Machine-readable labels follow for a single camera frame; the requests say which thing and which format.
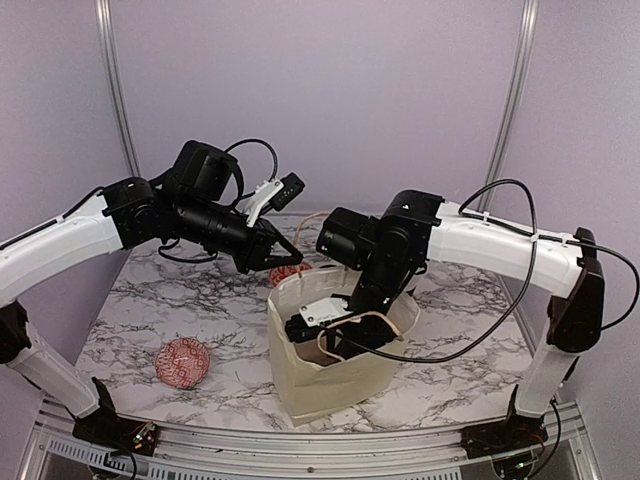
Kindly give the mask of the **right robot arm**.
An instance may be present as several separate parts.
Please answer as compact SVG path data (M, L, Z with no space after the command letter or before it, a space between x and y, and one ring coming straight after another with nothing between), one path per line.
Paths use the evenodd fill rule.
M357 313L385 313L429 261L456 263L535 285L550 293L541 340L495 438L515 448L534 431L534 419L576 359L600 339L605 281L590 230L573 234L464 212L439 195L404 190L381 217L338 207L323 223L319 253L359 272L350 298Z

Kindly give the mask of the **beige paper bag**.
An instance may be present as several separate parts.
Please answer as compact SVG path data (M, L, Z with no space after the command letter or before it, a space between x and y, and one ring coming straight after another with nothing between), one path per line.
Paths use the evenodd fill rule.
M377 230L377 219L343 208L323 223L316 248L335 261L328 269L292 275L274 287L267 300L269 355L277 394L291 423L300 426L353 406L386 388L397 369L393 356L406 350L420 309L405 293L422 253L406 233ZM349 296L350 314L322 328L310 341L334 359L320 366L302 361L284 324L303 306L330 297ZM386 321L395 339L377 349L344 334L344 324L366 315Z

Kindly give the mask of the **red floral small bowl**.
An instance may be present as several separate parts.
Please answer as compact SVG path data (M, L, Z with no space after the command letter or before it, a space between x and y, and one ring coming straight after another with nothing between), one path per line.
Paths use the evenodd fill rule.
M288 265L272 268L268 271L268 281L272 287L276 287L281 281L300 272L311 270L313 266L307 262L298 265Z

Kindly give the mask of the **aluminium front rail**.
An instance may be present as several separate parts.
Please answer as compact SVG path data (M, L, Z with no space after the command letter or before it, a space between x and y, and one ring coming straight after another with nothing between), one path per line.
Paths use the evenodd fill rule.
M40 407L18 479L599 479L580 412L547 414L545 443L472 458L468 424L365 433L243 431L160 422L150 456L115 456L72 435L55 400Z

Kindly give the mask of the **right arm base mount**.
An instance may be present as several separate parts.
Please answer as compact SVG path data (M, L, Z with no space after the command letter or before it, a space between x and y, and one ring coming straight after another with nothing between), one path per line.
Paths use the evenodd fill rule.
M549 436L543 426L544 416L526 417L516 412L515 401L518 387L515 387L508 404L506 417L461 430L460 446L468 459L493 456L544 444Z

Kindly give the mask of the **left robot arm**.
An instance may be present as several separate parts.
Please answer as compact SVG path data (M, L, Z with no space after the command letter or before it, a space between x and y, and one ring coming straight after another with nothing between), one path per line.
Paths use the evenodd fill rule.
M106 387L39 336L20 296L76 265L155 239L164 247L180 240L199 245L204 262L227 254L240 273L297 265L301 252L264 216L284 209L304 187L289 173L271 176L247 195L236 157L189 140L158 177L95 188L66 213L2 243L2 364L57 398L102 443L119 444L126 423Z

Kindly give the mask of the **brown cardboard cup carrier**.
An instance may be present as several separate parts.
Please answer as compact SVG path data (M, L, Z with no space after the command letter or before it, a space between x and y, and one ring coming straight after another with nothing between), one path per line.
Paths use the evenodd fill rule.
M305 362L327 366L334 362L334 359L323 353L317 346L315 340L307 341L303 343L297 343L294 345L297 356Z

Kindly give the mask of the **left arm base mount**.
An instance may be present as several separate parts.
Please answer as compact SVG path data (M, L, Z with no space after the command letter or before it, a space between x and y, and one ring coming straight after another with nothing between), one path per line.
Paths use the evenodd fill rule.
M98 409L85 417L73 415L73 436L119 452L151 457L158 442L159 427L151 421L124 418L116 412L107 387L92 377L98 394Z

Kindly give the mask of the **red geometric patterned bowl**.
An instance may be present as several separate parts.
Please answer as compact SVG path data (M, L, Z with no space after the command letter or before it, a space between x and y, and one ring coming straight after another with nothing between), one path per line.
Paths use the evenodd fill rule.
M161 347L154 366L162 383L178 389L193 388L208 374L209 349L196 338L178 338Z

